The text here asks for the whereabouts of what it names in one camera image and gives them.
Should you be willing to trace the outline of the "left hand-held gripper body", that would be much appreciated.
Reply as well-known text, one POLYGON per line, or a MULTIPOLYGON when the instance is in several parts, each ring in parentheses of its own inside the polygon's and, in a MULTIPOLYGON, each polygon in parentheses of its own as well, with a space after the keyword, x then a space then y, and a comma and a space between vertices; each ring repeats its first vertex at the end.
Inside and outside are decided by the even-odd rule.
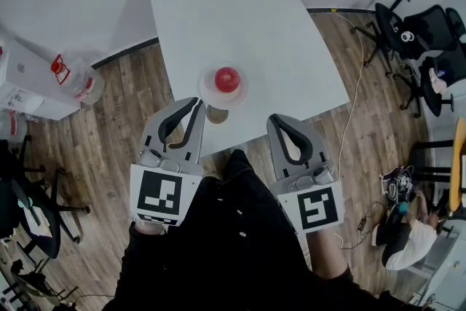
POLYGON ((178 227, 194 199, 204 169, 196 162, 141 149, 130 167, 130 212, 143 223, 178 227))

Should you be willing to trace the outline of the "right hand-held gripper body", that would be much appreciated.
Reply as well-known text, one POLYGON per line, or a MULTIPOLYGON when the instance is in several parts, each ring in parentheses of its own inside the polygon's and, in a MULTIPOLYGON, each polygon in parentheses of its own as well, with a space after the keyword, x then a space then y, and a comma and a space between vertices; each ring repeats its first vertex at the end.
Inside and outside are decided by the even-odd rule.
POLYGON ((343 189, 333 170, 326 162, 275 182, 275 197, 297 234, 344 222, 343 189))

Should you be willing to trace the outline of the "clear glass plate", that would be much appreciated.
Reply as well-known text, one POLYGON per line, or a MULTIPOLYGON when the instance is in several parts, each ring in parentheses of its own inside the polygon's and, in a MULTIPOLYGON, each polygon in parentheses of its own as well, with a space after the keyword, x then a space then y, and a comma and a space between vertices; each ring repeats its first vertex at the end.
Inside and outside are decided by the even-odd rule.
POLYGON ((235 109, 241 106, 248 97, 249 81, 248 75, 242 66, 230 62, 220 62, 208 66, 200 74, 197 81, 197 89, 200 97, 209 105, 217 109, 235 109), (229 66, 240 74, 240 86, 232 93, 220 92, 214 83, 214 77, 222 67, 229 66))

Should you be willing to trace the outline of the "red apple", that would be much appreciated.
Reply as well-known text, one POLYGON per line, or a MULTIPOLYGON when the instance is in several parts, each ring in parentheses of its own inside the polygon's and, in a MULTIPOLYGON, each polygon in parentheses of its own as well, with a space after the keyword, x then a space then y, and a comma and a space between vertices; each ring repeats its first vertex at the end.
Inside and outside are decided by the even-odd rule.
POLYGON ((232 93, 240 86, 240 74, 232 67, 222 67, 217 70, 214 83, 220 92, 232 93))

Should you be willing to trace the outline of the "person's right forearm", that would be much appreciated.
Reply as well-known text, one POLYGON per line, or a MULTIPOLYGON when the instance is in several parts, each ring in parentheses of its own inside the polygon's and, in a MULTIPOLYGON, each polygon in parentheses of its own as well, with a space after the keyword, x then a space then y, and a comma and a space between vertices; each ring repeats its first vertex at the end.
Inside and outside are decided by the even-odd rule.
POLYGON ((332 290, 359 289, 333 229, 306 234, 312 273, 332 290))

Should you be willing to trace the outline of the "person's left forearm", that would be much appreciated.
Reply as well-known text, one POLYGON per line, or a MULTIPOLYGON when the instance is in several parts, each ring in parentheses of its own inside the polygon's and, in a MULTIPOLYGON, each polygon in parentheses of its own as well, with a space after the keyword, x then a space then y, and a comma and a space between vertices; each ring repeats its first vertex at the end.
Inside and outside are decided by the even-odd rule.
POLYGON ((131 223, 130 241, 122 257, 114 301, 127 311, 149 311, 159 296, 159 278, 165 273, 167 233, 162 226, 131 223))

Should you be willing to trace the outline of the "person's black clothing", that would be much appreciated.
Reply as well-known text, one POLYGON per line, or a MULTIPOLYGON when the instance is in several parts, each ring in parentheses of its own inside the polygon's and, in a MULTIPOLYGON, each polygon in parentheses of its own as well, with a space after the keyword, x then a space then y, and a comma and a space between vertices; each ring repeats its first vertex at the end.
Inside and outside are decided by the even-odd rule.
POLYGON ((390 311, 362 289, 332 290, 312 273, 275 197, 242 149, 222 178, 202 180, 167 233, 165 273, 149 311, 390 311))

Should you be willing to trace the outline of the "clear water jug red cap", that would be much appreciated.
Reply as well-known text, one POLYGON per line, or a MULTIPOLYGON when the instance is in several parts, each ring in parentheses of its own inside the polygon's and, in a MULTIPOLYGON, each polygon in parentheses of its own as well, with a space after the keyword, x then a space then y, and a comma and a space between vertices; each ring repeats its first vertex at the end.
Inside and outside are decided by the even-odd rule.
POLYGON ((59 54, 50 69, 61 90, 82 104, 92 106, 103 94, 103 77, 82 59, 66 62, 59 54))
POLYGON ((25 118, 16 111, 0 110, 0 140, 22 143, 27 135, 25 118))

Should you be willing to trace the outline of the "white paper sheets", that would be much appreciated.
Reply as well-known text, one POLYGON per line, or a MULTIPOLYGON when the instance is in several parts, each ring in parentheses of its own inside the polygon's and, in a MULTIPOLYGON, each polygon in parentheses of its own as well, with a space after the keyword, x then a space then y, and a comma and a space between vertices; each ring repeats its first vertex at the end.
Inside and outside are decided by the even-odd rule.
POLYGON ((32 234, 42 237, 52 237, 50 223, 41 208, 32 206, 30 210, 23 209, 23 212, 32 234))

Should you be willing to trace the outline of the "white water dispenser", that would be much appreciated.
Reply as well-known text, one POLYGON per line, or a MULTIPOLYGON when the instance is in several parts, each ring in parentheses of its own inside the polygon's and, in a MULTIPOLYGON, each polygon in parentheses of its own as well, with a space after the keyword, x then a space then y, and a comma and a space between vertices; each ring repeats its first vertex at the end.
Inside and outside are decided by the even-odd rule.
POLYGON ((61 120, 80 110, 50 71, 50 64, 12 40, 0 55, 0 108, 61 120))

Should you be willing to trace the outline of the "white cloth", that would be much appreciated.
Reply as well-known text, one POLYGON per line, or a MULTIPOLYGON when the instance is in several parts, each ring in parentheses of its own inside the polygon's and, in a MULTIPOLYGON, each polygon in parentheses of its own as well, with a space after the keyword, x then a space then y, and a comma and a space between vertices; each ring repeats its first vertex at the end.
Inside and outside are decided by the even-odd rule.
POLYGON ((447 91, 446 82, 437 76, 434 68, 429 69, 429 78, 434 93, 443 95, 447 91))

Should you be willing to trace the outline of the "yellow round table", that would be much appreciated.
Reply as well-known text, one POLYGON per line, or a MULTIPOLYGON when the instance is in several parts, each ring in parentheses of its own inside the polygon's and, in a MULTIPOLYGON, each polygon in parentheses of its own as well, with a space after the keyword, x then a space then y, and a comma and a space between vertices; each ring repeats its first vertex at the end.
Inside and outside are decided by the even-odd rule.
POLYGON ((463 170, 463 157, 466 156, 466 119, 460 117, 457 121, 454 135, 453 156, 451 164, 451 178, 449 188, 449 210, 450 214, 458 210, 462 204, 463 190, 466 187, 462 185, 463 179, 466 178, 466 171, 463 170))

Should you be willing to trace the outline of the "black mesh office chair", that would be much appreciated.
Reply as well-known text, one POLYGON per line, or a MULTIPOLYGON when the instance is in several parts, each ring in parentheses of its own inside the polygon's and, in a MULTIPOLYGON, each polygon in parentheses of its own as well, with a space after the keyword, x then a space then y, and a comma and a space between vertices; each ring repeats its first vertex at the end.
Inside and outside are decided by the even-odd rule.
POLYGON ((395 0, 390 7, 376 3, 376 20, 367 23, 365 28, 354 26, 350 29, 352 34, 357 31, 375 43, 374 51, 363 65, 369 66, 380 52, 384 57, 387 78, 395 75, 392 67, 394 54, 402 60, 417 60, 426 52, 454 50, 459 43, 454 24, 440 5, 435 4, 423 12, 401 18, 395 9, 402 1, 410 0, 395 0), (404 31, 412 32, 415 40, 402 42, 400 35, 404 31))
POLYGON ((419 79, 416 79, 416 75, 410 66, 406 68, 411 75, 410 80, 407 80, 401 74, 396 74, 396 77, 400 77, 411 92, 406 104, 400 104, 401 111, 406 110, 410 103, 415 101, 417 112, 414 117, 421 117, 420 100, 423 99, 428 109, 436 117, 440 116, 443 106, 450 106, 451 112, 454 112, 454 97, 452 94, 446 99, 443 98, 443 95, 434 93, 430 84, 429 69, 434 68, 437 76, 446 82, 448 88, 466 79, 466 43, 460 42, 454 50, 443 51, 437 57, 426 57, 419 67, 421 74, 419 79))

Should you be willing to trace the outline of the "black stand frame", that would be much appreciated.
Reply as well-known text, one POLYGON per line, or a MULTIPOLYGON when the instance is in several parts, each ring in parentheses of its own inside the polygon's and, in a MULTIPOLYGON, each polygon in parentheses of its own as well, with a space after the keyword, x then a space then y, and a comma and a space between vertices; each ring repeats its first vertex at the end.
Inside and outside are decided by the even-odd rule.
POLYGON ((29 298, 36 296, 46 299, 54 306, 67 302, 79 287, 75 286, 69 291, 66 289, 56 291, 47 282, 46 276, 42 272, 48 262, 49 259, 41 260, 33 271, 27 274, 20 274, 20 271, 23 269, 23 263, 21 260, 15 261, 11 267, 12 281, 10 283, 7 281, 6 287, 0 289, 0 300, 3 302, 3 305, 6 306, 7 302, 13 304, 15 301, 20 300, 22 306, 18 310, 24 310, 26 301, 23 298, 26 296, 29 298))

